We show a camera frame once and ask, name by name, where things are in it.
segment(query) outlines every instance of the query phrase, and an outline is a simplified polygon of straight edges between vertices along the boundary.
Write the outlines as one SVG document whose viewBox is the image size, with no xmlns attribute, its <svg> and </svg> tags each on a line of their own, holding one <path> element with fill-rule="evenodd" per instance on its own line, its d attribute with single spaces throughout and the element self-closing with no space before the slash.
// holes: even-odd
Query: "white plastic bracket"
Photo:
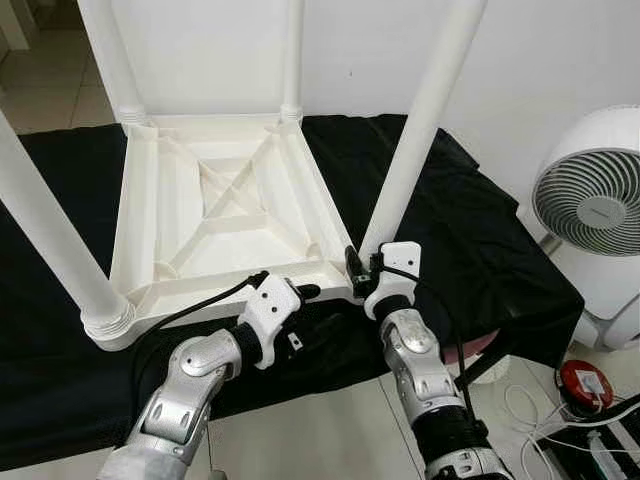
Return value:
<svg viewBox="0 0 640 480">
<path fill-rule="evenodd" d="M 402 270 L 414 277 L 420 274 L 420 250 L 416 242 L 385 243 L 380 247 L 382 262 L 385 267 Z M 374 292 L 364 301 L 364 311 L 371 320 L 375 320 L 373 309 L 377 303 L 393 295 L 404 295 L 413 304 L 413 290 L 416 282 L 396 273 L 380 272 L 378 285 Z"/>
<path fill-rule="evenodd" d="M 264 370 L 273 365 L 273 341 L 284 321 L 301 306 L 300 297 L 278 275 L 269 275 L 247 301 L 244 312 L 238 317 L 238 324 L 248 323 L 258 336 L 262 360 L 256 363 L 256 367 Z"/>
</svg>

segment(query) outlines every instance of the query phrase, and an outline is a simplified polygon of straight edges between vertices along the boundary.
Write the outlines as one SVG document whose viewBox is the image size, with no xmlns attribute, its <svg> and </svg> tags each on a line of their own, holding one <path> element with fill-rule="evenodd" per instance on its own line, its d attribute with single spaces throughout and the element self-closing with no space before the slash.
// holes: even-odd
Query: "fan grille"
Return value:
<svg viewBox="0 0 640 480">
<path fill-rule="evenodd" d="M 607 150 L 565 158 L 539 179 L 534 205 L 553 234 L 583 250 L 640 254 L 638 153 Z M 594 205 L 603 205 L 603 211 Z M 593 212 L 594 222 L 585 220 L 585 209 Z"/>
</svg>

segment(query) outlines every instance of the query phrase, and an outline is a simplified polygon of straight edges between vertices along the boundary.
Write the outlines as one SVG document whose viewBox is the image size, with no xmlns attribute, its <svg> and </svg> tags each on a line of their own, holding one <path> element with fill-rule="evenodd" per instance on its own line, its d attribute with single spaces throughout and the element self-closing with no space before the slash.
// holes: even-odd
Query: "pink object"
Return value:
<svg viewBox="0 0 640 480">
<path fill-rule="evenodd" d="M 493 342 L 493 339 L 496 338 L 498 332 L 500 330 L 495 330 L 487 335 L 484 335 L 480 338 L 476 338 L 475 340 L 471 340 L 470 342 L 466 342 L 462 344 L 462 351 L 464 352 L 464 358 L 469 358 L 472 355 L 476 355 L 480 353 L 482 350 L 487 348 L 487 346 Z M 456 347 L 448 347 L 444 349 L 444 363 L 456 363 L 458 361 L 458 352 L 456 351 Z"/>
</svg>

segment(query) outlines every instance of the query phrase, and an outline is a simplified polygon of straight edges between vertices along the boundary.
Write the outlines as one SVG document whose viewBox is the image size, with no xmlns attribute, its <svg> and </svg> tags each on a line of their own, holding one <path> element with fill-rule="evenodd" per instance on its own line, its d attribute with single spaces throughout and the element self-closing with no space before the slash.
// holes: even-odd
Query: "black cloth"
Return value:
<svg viewBox="0 0 640 480">
<path fill-rule="evenodd" d="M 303 132 L 342 219 L 358 245 L 404 116 L 308 117 Z M 98 263 L 108 273 L 126 138 L 118 125 L 25 135 L 21 140 Z M 477 171 L 439 131 L 398 239 L 421 243 L 421 276 L 445 299 L 465 339 L 501 329 L 514 353 L 555 366 L 582 299 L 515 218 L 516 202 Z M 130 421 L 131 351 L 107 353 L 85 335 L 78 309 L 6 210 L 0 212 L 0 470 L 113 445 Z M 450 321 L 428 290 L 417 305 L 440 340 Z M 345 301 L 298 314 L 305 347 L 279 350 L 267 371 L 228 383 L 222 417 L 364 381 L 385 372 L 376 326 Z M 233 319 L 155 332 L 139 403 L 162 382 L 172 349 Z"/>
</svg>

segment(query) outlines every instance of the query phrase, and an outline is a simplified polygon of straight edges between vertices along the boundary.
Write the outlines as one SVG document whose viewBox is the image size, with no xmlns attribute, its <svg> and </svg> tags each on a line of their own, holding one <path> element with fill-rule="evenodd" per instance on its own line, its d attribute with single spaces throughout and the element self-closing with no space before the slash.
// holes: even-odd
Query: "white fan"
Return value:
<svg viewBox="0 0 640 480">
<path fill-rule="evenodd" d="M 574 339 L 598 350 L 640 343 L 640 106 L 580 120 L 533 191 L 538 219 L 564 243 L 552 261 L 585 298 Z"/>
</svg>

